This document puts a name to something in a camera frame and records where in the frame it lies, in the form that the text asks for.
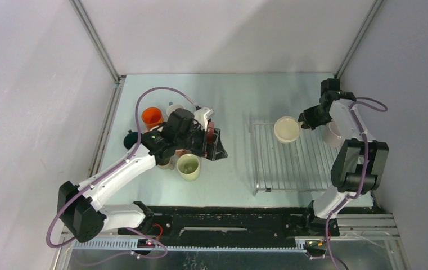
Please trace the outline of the white lilac mug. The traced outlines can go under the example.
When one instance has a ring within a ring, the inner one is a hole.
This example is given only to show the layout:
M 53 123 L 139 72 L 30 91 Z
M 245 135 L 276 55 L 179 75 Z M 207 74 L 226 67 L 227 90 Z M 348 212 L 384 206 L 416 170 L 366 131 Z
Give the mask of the white lilac mug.
M 339 127 L 334 121 L 326 124 L 322 138 L 327 145 L 338 149 L 340 149 L 344 143 L 344 137 L 341 135 Z

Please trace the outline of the cream cup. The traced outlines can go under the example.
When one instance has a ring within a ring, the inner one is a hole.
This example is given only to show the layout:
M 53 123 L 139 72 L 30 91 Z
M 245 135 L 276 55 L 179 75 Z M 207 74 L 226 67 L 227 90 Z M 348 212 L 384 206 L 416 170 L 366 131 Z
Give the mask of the cream cup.
M 301 135 L 301 125 L 303 121 L 298 121 L 292 116 L 279 118 L 273 127 L 274 135 L 279 143 L 288 144 L 295 142 Z

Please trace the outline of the pink patterned mug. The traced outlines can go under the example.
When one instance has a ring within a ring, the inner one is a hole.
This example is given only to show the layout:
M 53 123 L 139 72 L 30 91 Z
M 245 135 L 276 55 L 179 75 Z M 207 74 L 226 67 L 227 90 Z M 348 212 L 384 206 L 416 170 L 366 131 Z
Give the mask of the pink patterned mug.
M 207 129 L 206 129 L 206 143 L 213 143 L 214 142 L 214 122 L 209 120 Z

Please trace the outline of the pale green cup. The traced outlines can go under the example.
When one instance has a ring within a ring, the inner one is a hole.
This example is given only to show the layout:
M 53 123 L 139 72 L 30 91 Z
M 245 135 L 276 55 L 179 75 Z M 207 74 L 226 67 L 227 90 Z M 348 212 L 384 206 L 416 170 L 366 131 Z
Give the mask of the pale green cup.
M 194 154 L 184 154 L 177 160 L 176 168 L 185 181 L 195 181 L 201 172 L 200 159 Z

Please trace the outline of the beige mug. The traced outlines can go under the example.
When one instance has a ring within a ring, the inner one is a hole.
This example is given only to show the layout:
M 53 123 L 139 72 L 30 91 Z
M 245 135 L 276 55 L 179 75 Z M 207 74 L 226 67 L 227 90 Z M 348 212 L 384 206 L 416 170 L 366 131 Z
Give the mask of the beige mug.
M 174 169 L 173 161 L 172 161 L 172 158 L 170 157 L 162 160 L 157 166 L 162 170 Z

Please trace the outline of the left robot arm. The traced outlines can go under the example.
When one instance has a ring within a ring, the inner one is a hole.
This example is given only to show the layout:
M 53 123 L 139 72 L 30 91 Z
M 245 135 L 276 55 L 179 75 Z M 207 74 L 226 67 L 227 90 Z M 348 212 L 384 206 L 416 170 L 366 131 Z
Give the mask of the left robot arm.
M 63 183 L 58 190 L 57 217 L 80 243 L 100 232 L 129 227 L 139 234 L 152 230 L 152 212 L 142 202 L 106 205 L 109 198 L 140 174 L 174 156 L 178 150 L 210 161 L 228 154 L 214 127 L 214 110 L 198 108 L 195 112 L 176 109 L 163 122 L 138 136 L 127 154 L 104 171 L 79 184 Z

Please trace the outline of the light blue mug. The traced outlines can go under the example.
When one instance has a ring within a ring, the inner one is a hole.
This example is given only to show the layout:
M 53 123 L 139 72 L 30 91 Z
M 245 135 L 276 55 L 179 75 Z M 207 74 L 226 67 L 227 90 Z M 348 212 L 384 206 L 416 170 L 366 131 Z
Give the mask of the light blue mug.
M 169 102 L 169 106 L 166 109 L 167 117 L 170 117 L 171 113 L 176 111 L 177 109 L 184 109 L 184 106 L 182 104 Z

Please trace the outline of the orange mug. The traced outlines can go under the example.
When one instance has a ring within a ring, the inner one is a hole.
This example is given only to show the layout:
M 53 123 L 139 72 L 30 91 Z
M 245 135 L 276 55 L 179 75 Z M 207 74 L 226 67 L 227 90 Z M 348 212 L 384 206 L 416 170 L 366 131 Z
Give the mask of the orange mug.
M 142 121 L 147 129 L 151 129 L 164 122 L 162 111 L 157 107 L 149 107 L 142 112 Z

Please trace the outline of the dark green mug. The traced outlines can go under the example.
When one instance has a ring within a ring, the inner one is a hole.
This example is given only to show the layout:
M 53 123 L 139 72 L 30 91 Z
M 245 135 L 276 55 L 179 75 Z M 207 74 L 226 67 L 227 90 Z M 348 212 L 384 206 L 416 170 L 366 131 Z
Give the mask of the dark green mug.
M 127 150 L 130 150 L 138 141 L 138 132 L 132 130 L 128 131 L 128 134 L 123 139 L 123 145 Z

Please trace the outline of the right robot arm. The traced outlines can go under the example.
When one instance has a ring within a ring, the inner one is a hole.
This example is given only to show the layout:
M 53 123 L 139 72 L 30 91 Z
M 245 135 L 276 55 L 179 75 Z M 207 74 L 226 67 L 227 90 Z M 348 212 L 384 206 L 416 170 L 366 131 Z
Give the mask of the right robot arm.
M 378 100 L 343 91 L 339 79 L 328 78 L 321 82 L 319 103 L 299 115 L 302 129 L 335 123 L 343 139 L 331 168 L 332 185 L 303 215 L 303 230 L 309 235 L 319 234 L 349 202 L 378 189 L 381 183 L 389 147 L 367 129 L 359 105 L 381 113 L 388 110 Z

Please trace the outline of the small pink cup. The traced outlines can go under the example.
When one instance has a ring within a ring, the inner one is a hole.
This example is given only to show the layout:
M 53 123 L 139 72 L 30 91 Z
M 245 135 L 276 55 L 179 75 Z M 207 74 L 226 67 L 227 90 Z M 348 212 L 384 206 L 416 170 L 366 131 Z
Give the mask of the small pink cup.
M 185 150 L 185 149 L 183 149 L 183 150 L 177 150 L 176 152 L 175 152 L 175 154 L 178 156 L 178 157 L 181 157 L 181 156 L 183 156 L 183 155 L 185 155 L 185 154 L 190 154 L 191 153 L 191 151 L 190 150 Z

